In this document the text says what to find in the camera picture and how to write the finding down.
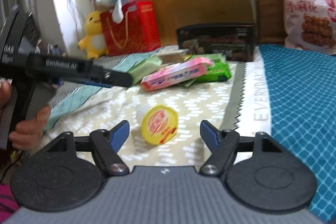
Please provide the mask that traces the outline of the person's left hand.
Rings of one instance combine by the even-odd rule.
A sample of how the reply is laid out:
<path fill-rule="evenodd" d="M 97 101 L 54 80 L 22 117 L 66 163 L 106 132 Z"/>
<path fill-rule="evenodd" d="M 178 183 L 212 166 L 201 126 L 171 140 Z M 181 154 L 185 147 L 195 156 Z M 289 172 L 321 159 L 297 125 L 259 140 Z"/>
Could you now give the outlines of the person's left hand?
<path fill-rule="evenodd" d="M 7 81 L 1 82 L 1 115 L 4 107 L 11 98 L 11 85 Z M 43 136 L 43 129 L 51 114 L 49 105 L 42 107 L 33 119 L 24 120 L 9 133 L 9 140 L 13 147 L 21 151 L 31 151 Z"/>

